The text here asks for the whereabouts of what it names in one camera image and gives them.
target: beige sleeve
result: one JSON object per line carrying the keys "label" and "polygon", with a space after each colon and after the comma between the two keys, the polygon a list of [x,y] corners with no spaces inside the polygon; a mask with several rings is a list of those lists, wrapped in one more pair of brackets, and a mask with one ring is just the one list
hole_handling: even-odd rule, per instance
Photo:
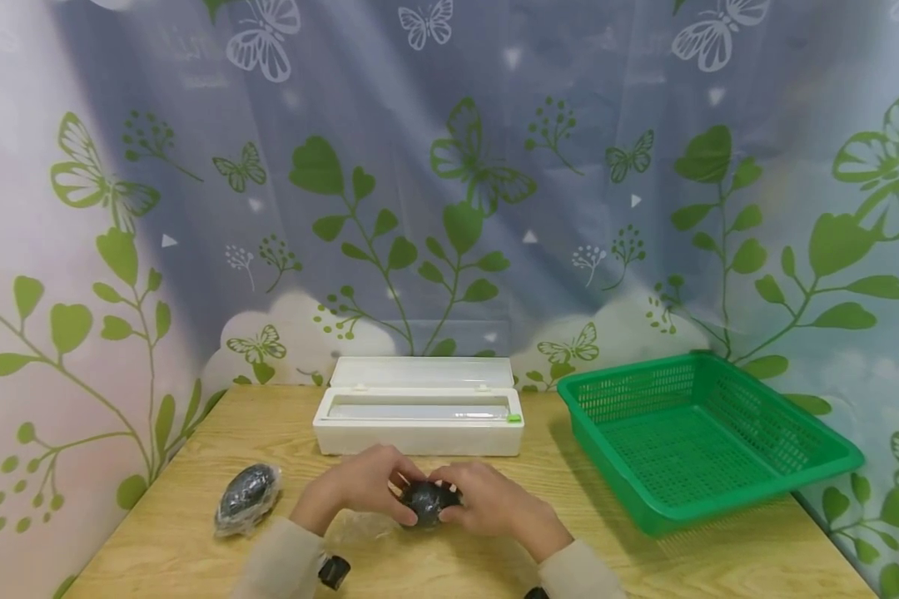
{"label": "beige sleeve", "polygon": [[549,599],[626,599],[613,570],[578,540],[540,563],[539,579]]}
{"label": "beige sleeve", "polygon": [[316,594],[323,538],[285,517],[271,519],[230,599],[312,599]]}

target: black object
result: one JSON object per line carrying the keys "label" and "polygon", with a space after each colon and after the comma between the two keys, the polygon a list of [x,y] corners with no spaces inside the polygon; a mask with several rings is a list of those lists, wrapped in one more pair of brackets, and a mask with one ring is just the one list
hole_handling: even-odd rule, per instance
{"label": "black object", "polygon": [[429,480],[413,481],[400,497],[400,502],[416,512],[415,526],[404,528],[433,528],[440,523],[440,512],[452,505],[460,505],[459,492],[450,491],[450,485],[439,485]]}
{"label": "black object", "polygon": [[529,592],[524,595],[523,599],[549,599],[549,595],[546,594],[543,587],[532,587],[529,589]]}
{"label": "black object", "polygon": [[340,585],[343,584],[343,579],[349,573],[350,563],[344,560],[343,557],[332,555],[327,557],[327,560],[323,562],[323,566],[320,567],[319,578],[324,585],[334,589],[334,591],[339,591]]}

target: green plastic basket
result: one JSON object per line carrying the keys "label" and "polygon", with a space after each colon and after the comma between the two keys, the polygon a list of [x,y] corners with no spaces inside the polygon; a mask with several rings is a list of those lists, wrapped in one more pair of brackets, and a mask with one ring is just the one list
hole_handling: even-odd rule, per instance
{"label": "green plastic basket", "polygon": [[576,440],[651,537],[847,473],[845,437],[714,354],[559,381]]}

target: table top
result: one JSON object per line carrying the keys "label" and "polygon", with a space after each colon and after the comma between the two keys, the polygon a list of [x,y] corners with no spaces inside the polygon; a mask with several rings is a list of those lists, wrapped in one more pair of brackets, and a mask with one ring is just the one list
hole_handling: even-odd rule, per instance
{"label": "table top", "polygon": [[[306,482],[340,461],[321,455],[313,435],[322,393],[290,386],[236,386],[227,393],[66,598],[228,597],[254,537],[212,536],[221,494],[243,468],[279,465],[284,493],[275,512],[287,515]],[[644,536],[575,442],[559,397],[524,394],[521,403],[521,454],[486,461],[555,506],[633,599],[875,597],[791,497],[662,540]],[[429,472],[447,460],[414,461]],[[450,528],[404,531],[382,517],[344,512],[327,544],[353,567],[339,592],[320,588],[317,597],[327,599],[519,599],[539,584],[528,555],[503,538]]]}

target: white cloud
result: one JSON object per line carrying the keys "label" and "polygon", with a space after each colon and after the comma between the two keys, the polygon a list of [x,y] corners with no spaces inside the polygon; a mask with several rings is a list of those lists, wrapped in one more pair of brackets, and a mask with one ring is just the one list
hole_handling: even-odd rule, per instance
{"label": "white cloud", "polygon": [[[299,291],[279,297],[268,313],[244,311],[223,325],[220,348],[203,368],[203,385],[206,389],[223,389],[237,376],[253,379],[252,366],[243,354],[226,346],[228,339],[254,339],[267,325],[273,325],[280,335],[279,342],[286,347],[283,359],[267,358],[276,373],[271,384],[312,384],[309,374],[317,372],[329,381],[336,358],[340,355],[394,355],[395,345],[383,329],[361,320],[353,329],[353,339],[337,339],[336,323],[343,319],[329,310],[318,310],[319,303]],[[313,320],[318,316],[319,322]],[[331,332],[325,333],[324,327]]]}

